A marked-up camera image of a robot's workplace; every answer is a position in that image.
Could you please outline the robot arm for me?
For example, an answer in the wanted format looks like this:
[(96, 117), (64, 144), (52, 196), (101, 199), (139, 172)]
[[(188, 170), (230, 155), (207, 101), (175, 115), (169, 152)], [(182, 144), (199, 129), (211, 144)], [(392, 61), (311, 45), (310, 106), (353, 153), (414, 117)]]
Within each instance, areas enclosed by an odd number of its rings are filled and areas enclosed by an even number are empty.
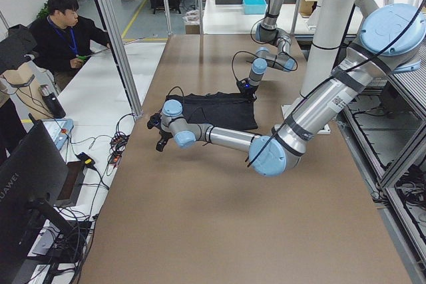
[(182, 104), (167, 100), (152, 115), (148, 128), (158, 128), (162, 151), (169, 139), (180, 148), (197, 141), (248, 152), (248, 164), (263, 176), (277, 176), (295, 167), (309, 142), (366, 86), (393, 71), (418, 69), (417, 55), (425, 37), (425, 16), (404, 3), (386, 5), (367, 16), (357, 37), (346, 48), (346, 56), (284, 119), (270, 136), (221, 128), (212, 124), (189, 124)]
[[(290, 35), (277, 26), (283, 1), (269, 0), (266, 14), (256, 27), (256, 40), (260, 43), (268, 43), (277, 47), (277, 59), (280, 59), (284, 55), (282, 51), (290, 45)], [(304, 98), (319, 83), (327, 78), (326, 74), (331, 70), (335, 58), (335, 49), (326, 46), (324, 43), (320, 43), (320, 32), (325, 31), (324, 14), (325, 11), (321, 10), (310, 49), (305, 78), (300, 89), (300, 96)]]

